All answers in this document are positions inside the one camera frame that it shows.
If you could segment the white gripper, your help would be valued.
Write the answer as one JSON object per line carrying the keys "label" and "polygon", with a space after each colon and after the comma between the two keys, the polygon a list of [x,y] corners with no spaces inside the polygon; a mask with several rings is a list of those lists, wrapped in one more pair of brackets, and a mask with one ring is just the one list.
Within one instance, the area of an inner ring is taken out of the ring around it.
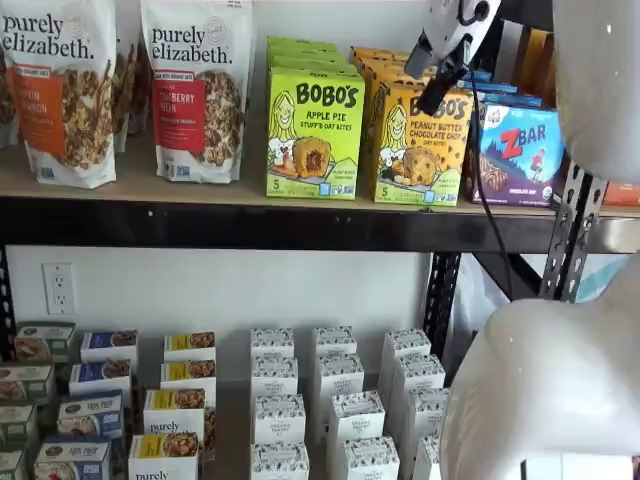
{"label": "white gripper", "polygon": [[447,55],[437,64],[417,105],[435,114],[444,96],[469,71],[498,10],[501,0],[431,0],[427,2],[424,33],[428,42],[417,43],[404,65],[404,73],[422,76],[436,64],[434,55]]}

